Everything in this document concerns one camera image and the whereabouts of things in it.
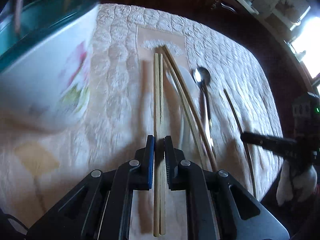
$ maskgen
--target floral pattern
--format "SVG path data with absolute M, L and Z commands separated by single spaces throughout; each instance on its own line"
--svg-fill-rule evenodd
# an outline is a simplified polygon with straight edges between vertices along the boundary
M 59 111 L 78 113 L 89 100 L 89 74 L 91 54 L 81 42 L 66 60 L 59 74 L 62 82 Z

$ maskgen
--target metal screw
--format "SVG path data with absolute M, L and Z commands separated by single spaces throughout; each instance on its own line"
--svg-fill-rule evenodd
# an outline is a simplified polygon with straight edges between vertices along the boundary
M 220 170 L 218 171 L 218 174 L 221 176 L 221 177 L 228 177 L 229 173 L 225 170 Z
M 188 160 L 182 160 L 180 163 L 182 166 L 189 166 L 190 165 L 190 161 L 188 161 Z
M 99 170 L 94 170 L 91 172 L 91 176 L 94 178 L 100 177 L 101 176 L 101 171 Z
M 138 160 L 131 160 L 130 162 L 129 162 L 129 164 L 131 165 L 131 166 L 138 166 L 139 165 L 139 161 Z

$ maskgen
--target spoon handle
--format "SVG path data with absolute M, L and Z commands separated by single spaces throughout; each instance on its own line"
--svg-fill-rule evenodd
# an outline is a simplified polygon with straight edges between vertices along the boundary
M 202 84 L 204 96 L 205 96 L 205 104 L 207 106 L 207 115 L 208 115 L 208 122 L 209 122 L 209 128 L 210 128 L 210 136 L 211 136 L 211 112 L 210 112 L 210 105 L 209 105 L 209 93 L 208 88 L 205 84 Z

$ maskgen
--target bamboo chopstick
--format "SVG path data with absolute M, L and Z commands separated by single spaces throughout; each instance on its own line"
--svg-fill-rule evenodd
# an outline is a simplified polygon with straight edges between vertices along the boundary
M 153 235 L 165 234 L 165 184 L 166 167 L 164 160 L 164 96 L 163 96 L 163 56 L 155 53 L 153 60 L 153 91 L 155 136 L 155 187 L 153 209 Z
M 237 126 L 238 126 L 238 129 L 239 129 L 239 132 L 240 134 L 243 133 L 242 131 L 242 127 L 241 127 L 241 124 L 240 124 L 240 121 L 238 119 L 238 116 L 237 116 L 237 113 L 236 113 L 236 110 L 235 108 L 233 107 L 233 104 L 231 102 L 231 99 L 228 95 L 228 92 L 226 89 L 223 90 L 224 94 L 226 95 L 226 98 L 228 100 L 228 103 L 230 105 L 230 108 L 231 108 L 231 111 L 233 113 L 233 116 L 235 117 L 236 119 L 236 123 L 237 123 Z M 254 179 L 254 173 L 253 173 L 253 167 L 252 167 L 252 158 L 251 158 L 251 155 L 250 155 L 250 152 L 249 152 L 249 148 L 248 148 L 248 144 L 243 142 L 243 146 L 244 146 L 244 150 L 245 150 L 245 154 L 247 155 L 247 160 L 248 160 L 248 166 L 249 166 L 249 170 L 250 170 L 250 175 L 251 175 L 251 181 L 252 181 L 252 190 L 253 190 L 253 196 L 256 198 L 256 183 L 255 183 L 255 179 Z
M 20 35 L 21 31 L 21 13 L 23 9 L 23 0 L 17 0 L 14 10 L 14 31 L 16 34 Z
M 191 133 L 192 133 L 193 139 L 195 141 L 197 150 L 198 150 L 200 158 L 201 158 L 202 166 L 203 166 L 203 168 L 206 167 L 205 155 L 203 152 L 203 148 L 202 148 L 202 144 L 201 144 L 201 141 L 199 138 L 199 134 L 196 129 L 196 125 L 198 126 L 198 130 L 199 130 L 200 135 L 202 137 L 202 141 L 205 145 L 205 149 L 206 149 L 207 155 L 209 157 L 211 169 L 212 169 L 212 171 L 217 171 L 217 164 L 216 164 L 215 156 L 213 155 L 212 148 L 211 148 L 211 146 L 208 142 L 208 139 L 206 137 L 206 134 L 205 134 L 204 128 L 202 126 L 200 117 L 199 117 L 198 112 L 196 110 L 196 107 L 193 103 L 193 99 L 192 99 L 192 97 L 187 89 L 187 86 L 183 80 L 183 77 L 180 73 L 180 70 L 179 70 L 177 64 L 175 63 L 167 46 L 166 45 L 162 46 L 162 49 L 163 49 L 164 55 L 165 55 L 165 57 L 164 57 L 165 62 L 167 64 L 167 67 L 169 68 L 169 71 L 171 73 L 173 81 L 177 87 L 177 90 L 178 90 L 178 93 L 180 96 L 180 100 L 182 102 L 183 109 L 184 109 L 186 117 L 188 119 Z

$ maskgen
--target sunlight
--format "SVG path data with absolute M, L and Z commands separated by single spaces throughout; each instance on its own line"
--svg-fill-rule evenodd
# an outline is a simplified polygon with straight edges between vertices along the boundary
M 197 82 L 201 82 L 201 75 L 200 75 L 198 69 L 196 69 L 196 71 L 195 71 L 195 79 Z
M 297 53 L 304 50 L 307 51 L 302 61 L 306 65 L 312 78 L 314 78 L 320 72 L 319 44 L 320 18 L 314 17 L 307 22 L 303 28 L 302 34 L 291 44 Z

